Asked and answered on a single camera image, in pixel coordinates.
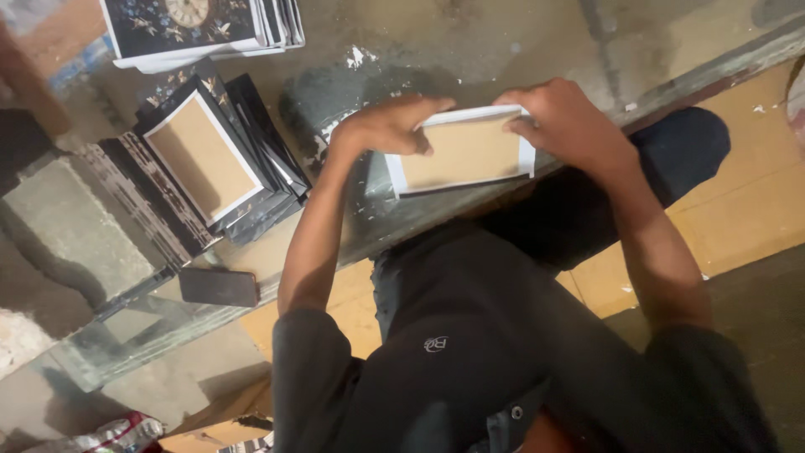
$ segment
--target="black phone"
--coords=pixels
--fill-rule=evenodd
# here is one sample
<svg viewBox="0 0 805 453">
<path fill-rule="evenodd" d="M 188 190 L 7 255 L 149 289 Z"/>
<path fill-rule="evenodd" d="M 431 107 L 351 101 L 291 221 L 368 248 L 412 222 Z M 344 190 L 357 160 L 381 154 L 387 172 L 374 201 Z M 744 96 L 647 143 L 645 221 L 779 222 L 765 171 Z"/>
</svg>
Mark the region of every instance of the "black phone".
<svg viewBox="0 0 805 453">
<path fill-rule="evenodd" d="M 248 308 L 258 304 L 257 281 L 250 272 L 182 268 L 179 287 L 186 302 Z"/>
</svg>

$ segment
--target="hand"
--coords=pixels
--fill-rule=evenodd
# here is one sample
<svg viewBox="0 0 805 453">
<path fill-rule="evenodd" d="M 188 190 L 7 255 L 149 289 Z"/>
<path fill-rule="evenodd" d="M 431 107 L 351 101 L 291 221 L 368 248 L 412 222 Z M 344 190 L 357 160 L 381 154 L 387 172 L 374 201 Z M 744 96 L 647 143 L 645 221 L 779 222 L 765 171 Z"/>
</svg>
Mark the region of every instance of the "hand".
<svg viewBox="0 0 805 453">
<path fill-rule="evenodd" d="M 450 110 L 456 101 L 410 94 L 365 108 L 341 122 L 332 132 L 331 156 L 356 159 L 367 149 L 390 154 L 433 154 L 420 130 L 433 114 Z"/>
<path fill-rule="evenodd" d="M 504 126 L 599 183 L 640 169 L 637 149 L 587 99 L 573 81 L 554 78 L 528 88 L 510 89 L 493 103 L 519 104 L 537 126 L 515 119 Z"/>
</svg>

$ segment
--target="dirty table surface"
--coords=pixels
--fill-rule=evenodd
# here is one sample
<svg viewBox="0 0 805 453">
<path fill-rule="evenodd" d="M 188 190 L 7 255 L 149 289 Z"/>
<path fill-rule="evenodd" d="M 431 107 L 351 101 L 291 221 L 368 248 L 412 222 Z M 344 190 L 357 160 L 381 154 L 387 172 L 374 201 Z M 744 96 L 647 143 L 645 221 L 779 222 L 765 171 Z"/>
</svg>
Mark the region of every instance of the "dirty table surface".
<svg viewBox="0 0 805 453">
<path fill-rule="evenodd" d="M 405 93 L 488 105 L 504 89 L 551 77 L 577 81 L 621 125 L 691 105 L 805 48 L 805 6 L 764 0 L 311 0 L 299 4 L 308 43 L 284 54 L 217 62 L 225 80 L 249 73 L 289 146 L 315 180 L 345 116 Z M 150 76 L 107 64 L 93 74 L 122 123 Z M 556 168 L 538 159 L 537 174 Z M 340 265 L 380 252 L 517 183 L 394 199 L 381 157 L 365 155 L 348 188 Z M 202 260 L 254 272 L 274 299 L 299 215 L 245 247 L 218 243 Z M 121 376 L 247 309 L 180 301 L 169 282 L 54 348 L 85 390 Z M 121 339 L 127 316 L 161 317 Z"/>
</svg>

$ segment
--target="man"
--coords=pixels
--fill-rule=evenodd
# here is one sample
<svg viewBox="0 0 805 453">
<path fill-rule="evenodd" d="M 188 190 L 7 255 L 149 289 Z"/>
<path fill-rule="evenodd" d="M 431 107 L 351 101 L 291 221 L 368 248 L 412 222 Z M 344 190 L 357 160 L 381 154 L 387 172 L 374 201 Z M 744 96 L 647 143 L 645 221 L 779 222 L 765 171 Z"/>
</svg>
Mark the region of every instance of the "man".
<svg viewBox="0 0 805 453">
<path fill-rule="evenodd" d="M 520 104 L 539 125 L 505 129 L 570 168 L 511 209 L 379 257 L 383 345 L 350 356 L 324 311 L 349 168 L 367 149 L 433 153 L 419 126 L 454 104 L 400 98 L 334 131 L 279 288 L 276 451 L 775 451 L 741 354 L 712 330 L 701 271 L 663 210 L 729 152 L 725 125 L 701 109 L 627 139 L 573 82 L 504 93 L 495 104 Z M 642 355 L 555 281 L 618 238 L 653 333 Z"/>
</svg>

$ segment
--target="black t-shirt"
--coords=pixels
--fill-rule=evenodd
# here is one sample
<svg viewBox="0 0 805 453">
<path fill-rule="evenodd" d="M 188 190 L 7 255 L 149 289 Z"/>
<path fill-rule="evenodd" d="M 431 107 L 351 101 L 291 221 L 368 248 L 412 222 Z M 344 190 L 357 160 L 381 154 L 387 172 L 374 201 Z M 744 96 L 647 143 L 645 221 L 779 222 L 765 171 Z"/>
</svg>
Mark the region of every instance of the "black t-shirt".
<svg viewBox="0 0 805 453">
<path fill-rule="evenodd" d="M 393 321 L 367 360 L 324 312 L 275 325 L 278 453 L 515 451 L 540 409 L 581 451 L 777 450 L 740 352 L 715 332 L 669 328 L 641 355 L 477 229 L 376 272 Z"/>
</svg>

